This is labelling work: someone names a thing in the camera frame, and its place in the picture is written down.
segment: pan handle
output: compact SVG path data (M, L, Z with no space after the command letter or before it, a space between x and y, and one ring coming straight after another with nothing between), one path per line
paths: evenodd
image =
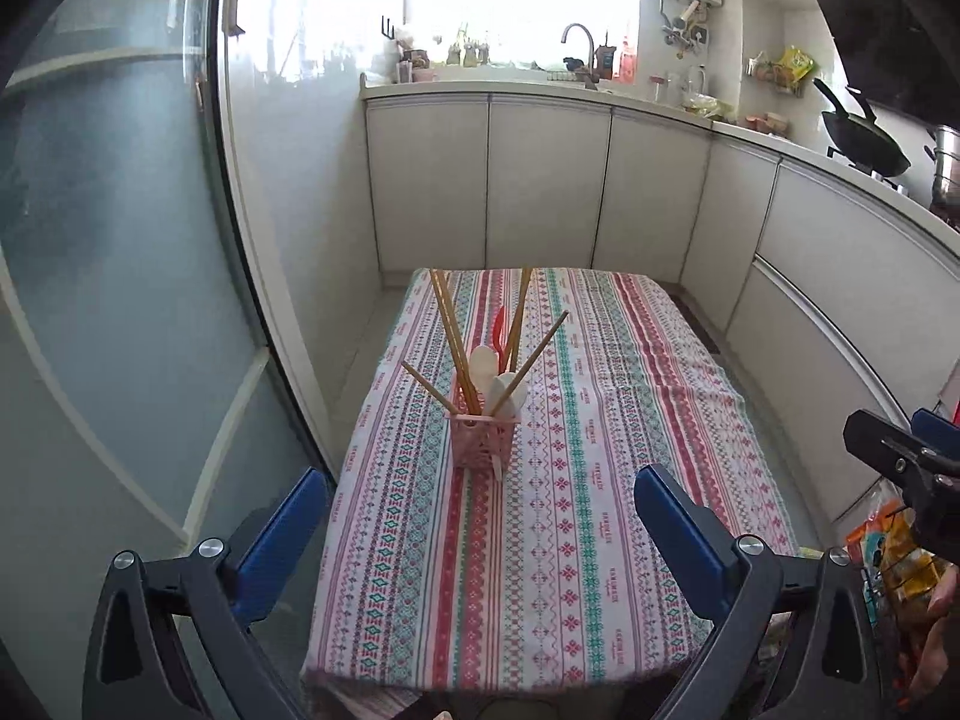
M860 103L860 107L863 108L863 116L867 119L870 124L873 124L877 120L877 114L874 113L874 110L870 108L870 103L867 102L867 98L864 97L863 92L859 89L853 89L853 87L848 86L847 91L850 92L850 96Z
M813 79L813 85L817 87L817 91L820 92L821 95L833 103L833 107L837 109L837 115L843 119L846 119L847 110L840 103L837 95L834 95L833 90L830 89L829 86L827 86L827 84L825 84L821 79Z

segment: red spoon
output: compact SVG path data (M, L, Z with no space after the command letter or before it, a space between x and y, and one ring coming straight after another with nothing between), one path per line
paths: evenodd
M500 306L500 310L496 312L496 319L493 319L493 348L496 350L496 356L499 364L500 373L503 373L507 370L507 357L503 351L503 343L505 338L503 338L504 324L507 320L507 307Z

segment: person's hand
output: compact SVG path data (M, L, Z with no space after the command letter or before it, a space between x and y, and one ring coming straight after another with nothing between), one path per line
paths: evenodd
M923 654L917 665L917 673L910 682L910 698L914 701L922 699L933 688L940 684L940 680L947 673L947 653L944 651L944 627L947 624L947 613L957 593L958 570L955 565L944 571L939 583L930 596L928 614L936 619L930 633L926 635L923 645Z

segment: range hood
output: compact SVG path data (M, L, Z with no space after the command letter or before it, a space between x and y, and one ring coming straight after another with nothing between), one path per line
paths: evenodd
M817 0L848 82L927 124L960 127L960 83L904 0Z

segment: striped tablecloth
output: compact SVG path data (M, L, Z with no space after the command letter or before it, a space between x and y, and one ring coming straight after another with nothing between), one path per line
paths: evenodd
M450 274L467 348L491 343L520 271ZM408 290L344 461L326 537L307 685L524 691L654 676L706 638L632 504L665 464L733 533L795 543L731 387L669 296L629 274L537 269L529 374L503 484L453 469L441 391L453 374L426 271Z

